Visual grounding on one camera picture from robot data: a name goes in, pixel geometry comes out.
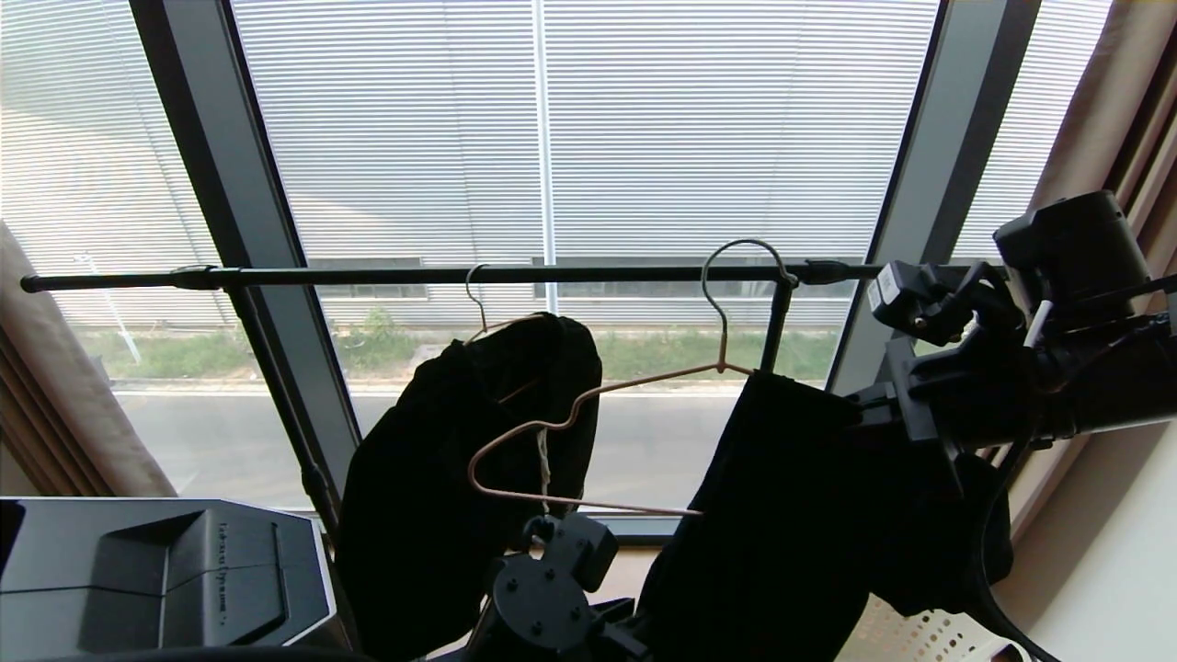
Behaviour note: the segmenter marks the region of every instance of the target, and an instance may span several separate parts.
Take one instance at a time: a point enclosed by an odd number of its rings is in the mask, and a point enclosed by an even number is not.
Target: brown curtain
[[[1177,267],[1177,2],[1112,4],[1031,208],[1097,188],[1116,193],[1153,276]],[[1158,294],[1138,309],[1159,310]],[[1010,490],[1015,541],[1088,436],[1031,454]]]
[[[175,496],[105,378],[0,223],[0,437],[42,495]]]

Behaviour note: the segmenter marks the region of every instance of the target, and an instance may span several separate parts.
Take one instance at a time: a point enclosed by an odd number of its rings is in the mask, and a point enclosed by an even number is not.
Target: building window
[[[858,264],[857,258],[837,258],[850,264]],[[532,258],[532,264],[543,265],[544,258]],[[560,266],[676,266],[697,265],[699,258],[609,258],[609,257],[577,257],[559,258]],[[717,258],[712,263],[714,266],[746,266],[746,265],[772,265],[772,258]],[[743,283],[736,280],[717,280],[709,285],[711,294],[716,298],[745,298],[767,299],[772,297],[771,283]],[[570,299],[644,299],[644,298],[692,298],[703,297],[703,287],[698,283],[560,283],[558,285],[560,297]],[[837,298],[849,299],[855,293],[855,282],[845,280],[830,285],[802,285],[794,293],[794,298]],[[544,298],[544,284],[537,283],[534,286],[537,299]]]
[[[421,266],[421,258],[331,258],[310,259],[313,269],[392,269]],[[425,285],[319,285],[322,299],[426,299]]]

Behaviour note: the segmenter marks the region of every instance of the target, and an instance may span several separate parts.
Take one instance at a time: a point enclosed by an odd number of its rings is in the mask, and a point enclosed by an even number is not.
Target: white cord
[[[1022,346],[1033,349],[1038,344],[1038,337],[1042,336],[1042,327],[1046,325],[1046,318],[1050,317],[1050,309],[1055,307],[1055,304],[1050,303],[1049,299],[1043,299],[1038,304],[1038,310],[1033,313],[1033,319],[1030,320],[1030,330],[1026,331],[1026,339],[1022,343]]]
[[[552,482],[552,468],[547,464],[547,428],[540,428],[536,432],[536,446],[539,448],[539,494],[547,496],[547,485]],[[550,515],[547,501],[544,504],[544,515]]]

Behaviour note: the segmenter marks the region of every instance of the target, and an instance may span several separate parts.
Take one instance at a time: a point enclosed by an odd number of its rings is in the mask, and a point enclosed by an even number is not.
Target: black jacket
[[[588,330],[551,315],[470,345],[454,340],[417,369],[347,474],[335,561],[364,653],[408,660],[474,625],[490,562],[520,545],[524,524],[541,507],[476,492],[466,464],[519,423],[564,421],[572,400],[600,379]],[[548,433],[550,494],[583,494],[596,431],[593,399],[570,429]],[[493,488],[539,492],[539,476],[531,433],[479,465],[480,482]],[[563,512],[558,504],[552,511]]]

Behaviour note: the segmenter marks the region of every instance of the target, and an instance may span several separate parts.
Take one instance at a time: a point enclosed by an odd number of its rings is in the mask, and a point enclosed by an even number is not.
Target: clothes hanger
[[[579,396],[577,396],[577,399],[572,400],[572,409],[568,412],[568,418],[566,421],[564,421],[563,423],[548,423],[546,421],[530,421],[527,423],[523,423],[523,424],[516,425],[514,428],[507,430],[506,432],[504,432],[504,433],[499,435],[498,437],[496,437],[494,439],[492,439],[485,446],[478,449],[478,451],[473,455],[473,457],[470,458],[470,463],[466,465],[466,479],[470,481],[470,485],[472,488],[474,488],[476,490],[478,490],[479,492],[481,492],[484,495],[488,495],[488,496],[496,496],[496,497],[501,497],[501,498],[513,498],[513,499],[520,499],[520,501],[534,501],[534,502],[539,502],[539,503],[544,504],[545,509],[547,508],[547,503],[564,503],[564,504],[571,504],[571,505],[592,505],[592,507],[597,507],[597,508],[611,508],[611,509],[616,509],[616,510],[630,510],[630,511],[633,511],[633,512],[650,512],[650,514],[654,514],[654,515],[684,515],[684,516],[685,515],[703,515],[701,512],[699,512],[697,510],[686,510],[686,509],[678,509],[678,508],[650,508],[650,507],[644,507],[644,505],[627,505],[627,504],[623,504],[623,503],[609,503],[609,502],[599,502],[599,501],[586,501],[586,499],[580,499],[580,498],[567,498],[567,497],[547,496],[546,494],[538,494],[538,495],[536,495],[536,494],[531,494],[531,492],[514,492],[514,491],[510,491],[510,490],[497,490],[494,488],[487,488],[487,486],[483,485],[481,483],[479,483],[478,482],[478,477],[476,475],[476,470],[478,469],[478,463],[486,456],[486,454],[491,452],[492,450],[494,450],[496,448],[498,448],[504,442],[506,442],[506,441],[508,441],[508,439],[511,439],[511,438],[513,438],[513,437],[516,437],[516,436],[518,436],[518,435],[520,435],[523,432],[526,432],[528,430],[539,428],[539,433],[538,433],[537,442],[538,442],[539,448],[540,448],[540,471],[541,471],[541,475],[544,477],[544,481],[543,481],[543,488],[544,488],[544,490],[543,491],[546,492],[547,491],[546,490],[546,486],[547,486],[547,475],[548,475],[548,470],[547,470],[547,466],[546,466],[547,465],[547,462],[546,462],[546,459],[547,459],[546,458],[546,437],[547,437],[547,431],[548,430],[566,430],[566,429],[571,428],[572,424],[577,419],[577,415],[580,412],[580,406],[584,405],[584,403],[587,402],[588,399],[596,398],[596,397],[600,396],[601,393],[607,393],[607,392],[611,392],[611,391],[618,391],[618,390],[621,390],[621,389],[629,389],[631,386],[640,386],[643,384],[652,384],[654,382],[663,382],[663,380],[666,380],[666,379],[674,379],[677,377],[685,377],[687,375],[697,375],[699,372],[707,372],[707,371],[711,371],[711,370],[714,370],[714,371],[720,372],[720,373],[723,373],[725,370],[731,370],[733,372],[740,372],[743,375],[751,376],[752,375],[752,370],[750,370],[747,368],[743,368],[743,366],[736,365],[736,364],[732,364],[732,363],[727,363],[727,315],[724,312],[724,309],[719,307],[719,304],[716,302],[714,297],[712,297],[711,292],[707,290],[707,270],[711,267],[711,263],[714,262],[714,259],[717,257],[719,257],[719,253],[722,253],[722,252],[726,251],[727,249],[730,249],[732,246],[736,246],[738,244],[754,244],[757,246],[766,249],[770,253],[772,253],[773,259],[777,262],[777,266],[780,269],[782,280],[780,280],[780,283],[778,283],[777,286],[778,287],[779,286],[786,286],[786,287],[790,289],[790,292],[794,287],[797,287],[799,280],[797,279],[796,276],[789,273],[789,270],[785,269],[785,262],[783,259],[780,259],[780,254],[777,253],[777,250],[773,249],[767,241],[763,241],[760,239],[751,239],[751,238],[749,238],[749,239],[736,239],[734,241],[729,241],[729,243],[724,244],[723,246],[719,246],[719,249],[717,249],[716,252],[711,253],[711,257],[709,257],[707,260],[703,263],[703,272],[701,272],[701,277],[699,279],[699,284],[703,286],[703,296],[706,297],[707,303],[711,304],[711,307],[716,309],[716,312],[719,313],[719,323],[720,323],[719,358],[714,363],[709,363],[707,365],[699,365],[699,366],[696,366],[696,368],[686,368],[686,369],[683,369],[683,370],[676,370],[673,372],[665,372],[663,375],[654,375],[652,377],[641,377],[639,379],[631,379],[629,382],[621,382],[621,383],[618,383],[618,384],[610,384],[607,386],[598,386],[596,389],[591,389],[591,390],[587,390],[587,391],[580,393]],[[785,300],[785,310],[786,311],[787,311],[787,307],[789,307],[789,300],[786,299]]]
[[[511,326],[516,322],[524,322],[526,319],[539,319],[539,318],[544,317],[543,315],[532,313],[532,315],[527,315],[527,316],[524,316],[524,317],[517,317],[514,319],[508,319],[506,322],[499,322],[499,323],[496,323],[496,324],[491,324],[490,326],[487,326],[486,325],[486,306],[483,305],[483,302],[480,302],[477,298],[474,298],[474,294],[471,293],[471,291],[470,291],[470,279],[474,277],[474,272],[476,271],[478,271],[479,269],[483,269],[484,266],[487,266],[487,265],[486,264],[476,264],[474,269],[471,269],[470,272],[466,273],[466,296],[470,297],[470,300],[474,302],[474,305],[478,306],[478,317],[483,322],[483,327],[479,329],[473,336],[471,336],[468,340],[466,340],[465,343],[463,343],[464,345],[468,345],[468,344],[473,343],[474,340],[481,338],[486,333],[490,333],[494,329],[501,329],[503,326]]]
[[[479,269],[483,269],[484,266],[486,266],[486,265],[485,264],[476,264],[474,267],[471,269],[468,273],[466,273],[466,296],[470,297],[470,300],[474,302],[474,305],[478,306],[478,317],[479,317],[479,319],[483,323],[483,327],[479,329],[478,332],[476,332],[473,336],[471,336],[468,340],[466,340],[465,343],[463,343],[463,345],[468,345],[468,344],[473,343],[479,337],[485,336],[492,329],[499,329],[500,326],[510,326],[510,325],[514,324],[516,322],[523,322],[525,319],[537,319],[537,318],[541,318],[543,317],[541,315],[528,315],[526,317],[518,317],[516,319],[508,319],[506,322],[500,322],[498,324],[492,324],[492,325],[487,326],[486,325],[486,306],[484,306],[483,302],[479,300],[478,298],[476,298],[474,294],[473,294],[473,292],[470,291],[470,279],[474,276],[476,271],[478,271]],[[527,382],[523,386],[519,386],[514,391],[511,391],[505,397],[500,398],[499,399],[499,404],[503,404],[503,403],[507,402],[508,399],[518,396],[519,393],[526,391],[527,389],[534,386],[538,383],[539,383],[539,377],[532,379],[531,382]]]

